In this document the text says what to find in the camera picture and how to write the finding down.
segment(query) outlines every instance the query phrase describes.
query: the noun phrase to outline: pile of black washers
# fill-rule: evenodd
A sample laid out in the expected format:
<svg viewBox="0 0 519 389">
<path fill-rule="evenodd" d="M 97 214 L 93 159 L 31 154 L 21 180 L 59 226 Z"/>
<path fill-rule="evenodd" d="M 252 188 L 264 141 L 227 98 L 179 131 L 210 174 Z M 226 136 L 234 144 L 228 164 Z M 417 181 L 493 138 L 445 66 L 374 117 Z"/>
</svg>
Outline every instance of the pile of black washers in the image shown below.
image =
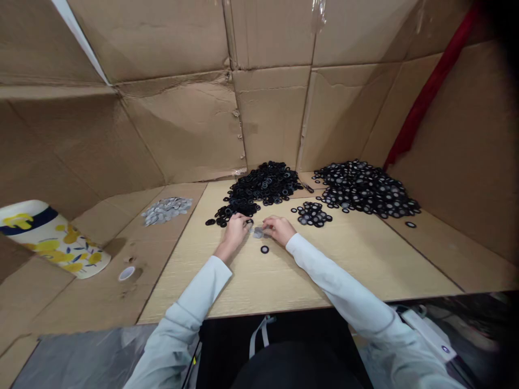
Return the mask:
<svg viewBox="0 0 519 389">
<path fill-rule="evenodd" d="M 324 226 L 324 223 L 331 222 L 333 217 L 328 215 L 323 210 L 323 205 L 319 203 L 304 202 L 303 206 L 292 208 L 292 212 L 298 212 L 299 217 L 297 221 L 302 225 L 312 225 L 317 228 Z"/>
<path fill-rule="evenodd" d="M 401 218 L 421 213 L 416 200 L 408 197 L 403 184 L 389 177 L 379 167 L 358 159 L 345 163 L 332 163 L 314 171 L 315 179 L 321 178 L 329 185 L 318 200 L 329 208 L 375 213 L 382 219 L 389 216 Z"/>
<path fill-rule="evenodd" d="M 258 169 L 251 170 L 248 175 L 238 179 L 230 187 L 228 196 L 223 200 L 229 202 L 216 213 L 214 219 L 209 219 L 205 225 L 217 224 L 226 227 L 227 222 L 235 213 L 252 217 L 261 209 L 254 201 L 263 200 L 263 205 L 280 204 L 290 200 L 294 191 L 303 189 L 298 182 L 297 172 L 291 170 L 284 162 L 268 161 L 262 163 Z"/>
</svg>

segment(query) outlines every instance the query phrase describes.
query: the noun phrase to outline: red strap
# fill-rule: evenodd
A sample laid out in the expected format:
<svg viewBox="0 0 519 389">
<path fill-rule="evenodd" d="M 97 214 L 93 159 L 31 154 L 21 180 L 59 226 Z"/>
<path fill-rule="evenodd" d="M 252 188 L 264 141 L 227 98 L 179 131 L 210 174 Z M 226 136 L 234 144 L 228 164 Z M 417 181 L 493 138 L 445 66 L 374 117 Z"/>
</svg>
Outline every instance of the red strap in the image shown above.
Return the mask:
<svg viewBox="0 0 519 389">
<path fill-rule="evenodd" d="M 429 105 L 431 105 L 431 102 L 434 100 L 438 90 L 442 86 L 443 81 L 458 60 L 461 50 L 465 46 L 470 32 L 472 31 L 478 13 L 479 5 L 478 2 L 475 2 L 469 12 L 465 15 L 465 19 L 463 19 L 454 33 L 454 36 L 445 49 L 442 58 L 440 58 L 440 61 L 412 105 L 402 129 L 396 137 L 393 147 L 389 151 L 388 157 L 385 160 L 384 170 L 386 170 L 390 164 L 394 164 L 401 154 L 411 149 L 412 142 L 415 139 L 420 123 L 427 113 Z"/>
</svg>

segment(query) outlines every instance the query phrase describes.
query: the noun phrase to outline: paper cup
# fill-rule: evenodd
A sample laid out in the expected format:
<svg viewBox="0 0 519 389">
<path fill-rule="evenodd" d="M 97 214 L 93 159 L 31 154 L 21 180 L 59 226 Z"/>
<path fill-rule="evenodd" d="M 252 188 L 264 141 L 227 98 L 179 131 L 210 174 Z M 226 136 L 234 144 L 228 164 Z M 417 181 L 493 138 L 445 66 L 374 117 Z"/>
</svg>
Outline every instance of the paper cup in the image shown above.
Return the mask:
<svg viewBox="0 0 519 389">
<path fill-rule="evenodd" d="M 49 204 L 39 200 L 0 208 L 0 232 L 77 278 L 92 277 L 111 259 Z"/>
</svg>

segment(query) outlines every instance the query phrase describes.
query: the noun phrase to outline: pile of silver discs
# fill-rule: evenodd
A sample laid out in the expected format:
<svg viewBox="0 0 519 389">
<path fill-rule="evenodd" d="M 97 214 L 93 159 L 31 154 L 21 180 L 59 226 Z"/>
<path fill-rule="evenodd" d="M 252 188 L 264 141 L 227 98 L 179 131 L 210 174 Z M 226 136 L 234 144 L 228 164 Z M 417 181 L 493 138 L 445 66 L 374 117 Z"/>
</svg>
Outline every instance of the pile of silver discs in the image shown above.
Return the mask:
<svg viewBox="0 0 519 389">
<path fill-rule="evenodd" d="M 149 207 L 141 216 L 145 219 L 144 225 L 164 224 L 179 214 L 186 214 L 193 204 L 193 199 L 170 197 L 162 199 Z"/>
</svg>

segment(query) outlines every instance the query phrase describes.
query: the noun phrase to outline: light wood tabletop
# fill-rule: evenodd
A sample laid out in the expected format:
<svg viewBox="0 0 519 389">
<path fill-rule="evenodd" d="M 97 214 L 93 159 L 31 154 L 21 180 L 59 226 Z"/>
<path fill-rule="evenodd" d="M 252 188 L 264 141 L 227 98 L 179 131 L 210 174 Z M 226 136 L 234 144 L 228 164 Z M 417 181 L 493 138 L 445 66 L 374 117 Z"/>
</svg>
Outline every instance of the light wood tabletop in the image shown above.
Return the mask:
<svg viewBox="0 0 519 389">
<path fill-rule="evenodd" d="M 224 229 L 205 221 L 226 203 L 230 181 L 209 183 L 178 241 L 139 319 L 156 323 L 175 302 L 216 249 Z M 306 191 L 296 191 L 302 196 Z M 323 228 L 303 226 L 291 208 L 314 197 L 291 199 L 263 206 L 254 215 L 254 226 L 271 214 L 285 216 L 308 241 L 348 271 L 380 299 L 402 300 L 462 293 L 451 280 L 375 215 L 323 210 L 334 219 Z M 270 248 L 262 254 L 261 246 Z M 230 264 L 228 285 L 208 317 L 228 317 L 266 312 L 328 307 L 330 301 L 299 268 L 292 256 L 271 238 L 249 234 Z"/>
</svg>

